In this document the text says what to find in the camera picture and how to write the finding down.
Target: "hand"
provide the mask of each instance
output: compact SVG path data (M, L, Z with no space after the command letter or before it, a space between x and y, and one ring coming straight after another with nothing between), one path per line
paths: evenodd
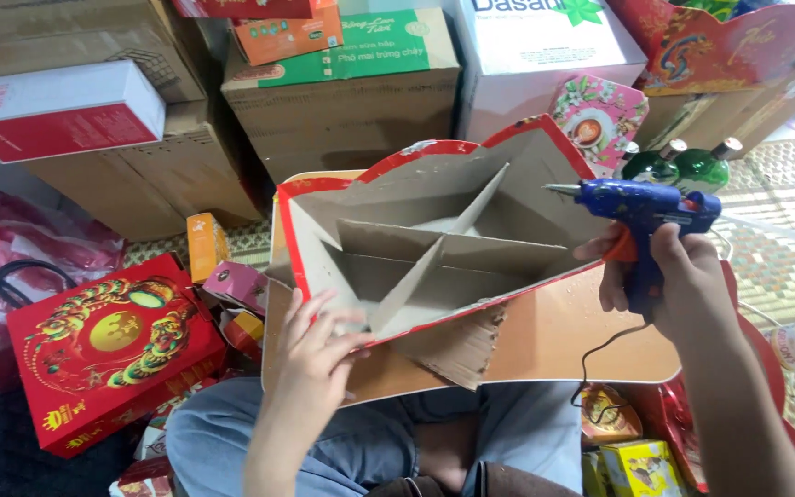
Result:
M580 259L602 256L618 239L621 225L613 223L600 238L577 247ZM737 331L737 316L713 243L703 234L679 240L679 225L660 226L650 239L653 258L664 275L664 299L654 309L656 328L675 344L709 333ZM608 261L600 284L603 311L627 311L622 282L632 263Z
M293 291L278 344L277 382L266 393L253 429L249 459L278 454L282 467L298 471L305 453L346 398L346 382L355 360L369 356L368 350L351 352L373 341L371 333L331 337L339 323L364 323L363 311L327 312L310 325L312 317L335 295L326 291L303 305L302 291Z

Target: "small table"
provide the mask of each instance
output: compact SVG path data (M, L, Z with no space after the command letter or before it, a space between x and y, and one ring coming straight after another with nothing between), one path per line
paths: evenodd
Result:
M350 179L361 173L304 173L292 179ZM271 250L271 260L289 259L277 205L272 217ZM601 277L602 266L597 266L511 301L484 381L580 381L581 356L585 352L615 333L642 324L642 319L634 314L601 310ZM270 285L262 355L262 384L266 390L277 375L277 343L290 300L290 290L277 283ZM351 371L348 392L353 397L343 405L453 386L392 352L388 343L372 347L371 352L372 356L359 361ZM649 326L595 352L586 360L586 366L591 381L661 383L677 374L679 357L674 346Z

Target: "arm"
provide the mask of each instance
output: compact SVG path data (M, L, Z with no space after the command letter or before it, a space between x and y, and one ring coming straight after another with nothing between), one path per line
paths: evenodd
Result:
M618 233L611 228L576 255L602 254ZM795 497L795 448L738 326L716 249L703 235L680 241L678 233L679 226L668 224L651 239L664 274L664 301L654 321L679 353L710 495ZM627 310L624 269L607 263L603 311Z
M363 311L334 311L309 325L332 292L302 305L294 290L278 344L276 388L266 392L244 463L246 497L293 497L302 460L346 398L356 358L351 352L374 338L350 333L331 339L336 323L363 322Z

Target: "blue glue gun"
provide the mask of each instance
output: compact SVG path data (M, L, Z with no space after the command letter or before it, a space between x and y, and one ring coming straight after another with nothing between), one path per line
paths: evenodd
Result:
M649 252L649 237L664 223L677 223L679 236L693 232L707 232L720 217L723 205L715 196L691 192L687 196L674 186L639 183L623 179L594 179L578 185L546 185L559 194L572 196L575 202L588 208L591 214L622 223L630 236L622 236L616 247L604 259L626 262L634 260L634 269L624 280L628 311L641 314L646 322L652 320L652 308L662 297L664 276Z

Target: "glue gun nozzle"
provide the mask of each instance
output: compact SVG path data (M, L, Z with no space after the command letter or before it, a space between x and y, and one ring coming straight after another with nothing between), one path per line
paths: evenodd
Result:
M581 195L581 186L579 185L545 185L544 187L560 195L571 197Z

